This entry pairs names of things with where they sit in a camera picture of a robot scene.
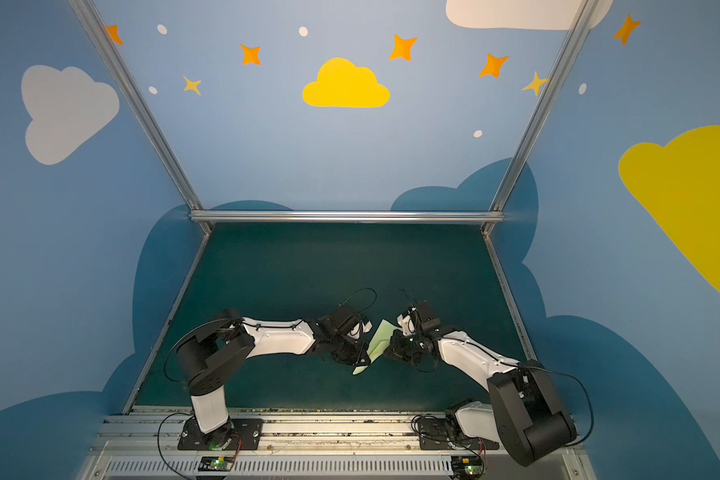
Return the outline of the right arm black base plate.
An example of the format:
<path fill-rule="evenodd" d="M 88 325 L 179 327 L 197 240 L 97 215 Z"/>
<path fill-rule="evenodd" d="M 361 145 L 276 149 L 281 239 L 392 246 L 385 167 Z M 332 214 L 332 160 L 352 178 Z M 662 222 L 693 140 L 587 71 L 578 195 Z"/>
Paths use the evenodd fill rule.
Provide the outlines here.
<path fill-rule="evenodd" d="M 410 423 L 413 433 L 419 438 L 422 450 L 498 450 L 498 442 L 480 437 L 468 437 L 455 420 L 431 415 L 417 415 Z"/>

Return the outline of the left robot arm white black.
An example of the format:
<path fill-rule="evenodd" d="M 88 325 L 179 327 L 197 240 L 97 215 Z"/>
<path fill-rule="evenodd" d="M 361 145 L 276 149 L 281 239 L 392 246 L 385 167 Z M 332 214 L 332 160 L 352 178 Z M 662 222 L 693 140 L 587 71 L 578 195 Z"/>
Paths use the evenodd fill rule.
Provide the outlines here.
<path fill-rule="evenodd" d="M 263 421 L 234 420 L 226 405 L 225 385 L 250 358 L 264 355 L 329 354 L 339 364 L 368 366 L 371 330 L 367 316 L 340 305 L 326 316 L 292 321 L 255 320 L 224 310 L 184 335 L 176 354 L 192 402 L 178 441 L 180 451 L 256 450 Z"/>

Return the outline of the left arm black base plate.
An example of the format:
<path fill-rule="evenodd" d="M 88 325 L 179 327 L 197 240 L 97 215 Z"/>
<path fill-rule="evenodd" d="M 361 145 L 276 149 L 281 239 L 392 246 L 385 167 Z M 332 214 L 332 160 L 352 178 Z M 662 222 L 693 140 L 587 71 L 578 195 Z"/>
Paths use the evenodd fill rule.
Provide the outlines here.
<path fill-rule="evenodd" d="M 259 418 L 230 418 L 219 428 L 203 433 L 192 416 L 183 425 L 177 449 L 180 451 L 257 450 L 261 440 L 263 420 Z"/>

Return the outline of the light green paper sheet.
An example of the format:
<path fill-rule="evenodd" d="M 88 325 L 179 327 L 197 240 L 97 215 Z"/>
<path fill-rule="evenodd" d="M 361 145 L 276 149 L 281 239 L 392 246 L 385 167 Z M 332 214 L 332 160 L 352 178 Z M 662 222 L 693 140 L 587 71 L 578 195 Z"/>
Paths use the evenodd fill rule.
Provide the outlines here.
<path fill-rule="evenodd" d="M 367 349 L 369 363 L 356 367 L 352 374 L 359 375 L 377 360 L 390 346 L 392 336 L 395 332 L 401 331 L 401 327 L 382 320 L 376 329 Z"/>

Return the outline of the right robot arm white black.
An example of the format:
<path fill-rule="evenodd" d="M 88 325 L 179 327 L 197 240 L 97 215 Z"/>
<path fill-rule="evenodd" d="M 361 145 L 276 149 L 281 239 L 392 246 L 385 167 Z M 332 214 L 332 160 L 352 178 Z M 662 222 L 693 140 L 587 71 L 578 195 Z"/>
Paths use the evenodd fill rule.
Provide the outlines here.
<path fill-rule="evenodd" d="M 472 449 L 481 442 L 529 466 L 577 443 L 577 427 L 551 371 L 535 360 L 506 357 L 444 325 L 429 302 L 410 307 L 394 324 L 382 322 L 375 339 L 386 357 L 416 368 L 426 358 L 434 367 L 444 363 L 488 393 L 488 403 L 465 400 L 446 409 L 442 419 L 414 421 L 424 447 Z"/>

